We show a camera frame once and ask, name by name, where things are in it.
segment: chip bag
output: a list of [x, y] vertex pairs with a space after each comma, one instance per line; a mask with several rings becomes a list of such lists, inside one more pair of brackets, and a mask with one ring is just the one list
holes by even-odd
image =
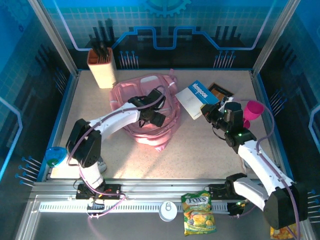
[[181, 197], [184, 215], [184, 235], [214, 233], [216, 223], [207, 191], [187, 193]]
[[[297, 225], [294, 223], [289, 226], [292, 232], [297, 235]], [[270, 227], [270, 238], [271, 239], [293, 239], [294, 236], [290, 234], [287, 227], [280, 228], [279, 230], [275, 230]]]

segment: speckled surface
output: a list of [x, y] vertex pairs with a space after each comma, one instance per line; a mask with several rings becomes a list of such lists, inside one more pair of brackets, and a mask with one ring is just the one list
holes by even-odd
[[[168, 70], [121, 70], [118, 81], [151, 73], [167, 74]], [[248, 71], [175, 70], [179, 90], [195, 80], [205, 86], [215, 82], [235, 93], [239, 99], [256, 99]], [[61, 146], [65, 146], [75, 121], [87, 121], [109, 112], [110, 89], [100, 89], [90, 71], [82, 71], [71, 109], [65, 125]], [[228, 145], [212, 132], [204, 117], [192, 120], [181, 108], [181, 126], [168, 146], [157, 152], [153, 147], [138, 144], [122, 130], [111, 135], [102, 144], [101, 156], [107, 164], [106, 178], [155, 178], [155, 179], [224, 179], [244, 172], [243, 163]], [[261, 117], [251, 122], [250, 130], [257, 138], [266, 135]], [[268, 141], [262, 144], [269, 155]], [[62, 165], [52, 170], [51, 178], [77, 178], [77, 167]]]

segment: blue book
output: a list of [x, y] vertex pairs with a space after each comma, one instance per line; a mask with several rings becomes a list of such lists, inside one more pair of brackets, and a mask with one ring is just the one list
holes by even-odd
[[201, 107], [204, 104], [216, 104], [216, 98], [201, 82], [196, 80], [190, 86], [178, 92], [176, 95], [181, 105], [190, 114], [193, 120], [202, 115]]

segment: pink plastic bag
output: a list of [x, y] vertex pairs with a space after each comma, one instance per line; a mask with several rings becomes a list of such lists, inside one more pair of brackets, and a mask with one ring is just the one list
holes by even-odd
[[162, 127], [146, 123], [139, 127], [139, 122], [125, 126], [125, 132], [138, 143], [148, 144], [160, 152], [180, 126], [180, 103], [175, 94], [178, 92], [177, 78], [171, 69], [168, 75], [149, 74], [118, 83], [110, 92], [109, 100], [114, 111], [125, 104], [130, 98], [147, 96], [154, 88], [162, 85], [167, 87], [164, 106], [158, 111], [165, 115]]

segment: knife block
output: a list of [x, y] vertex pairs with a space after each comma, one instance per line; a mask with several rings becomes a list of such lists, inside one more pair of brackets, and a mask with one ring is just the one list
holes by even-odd
[[111, 89], [117, 84], [117, 67], [114, 54], [110, 47], [107, 49], [109, 51], [109, 57], [107, 59], [98, 57], [98, 55], [90, 49], [86, 61], [96, 83], [101, 89]]

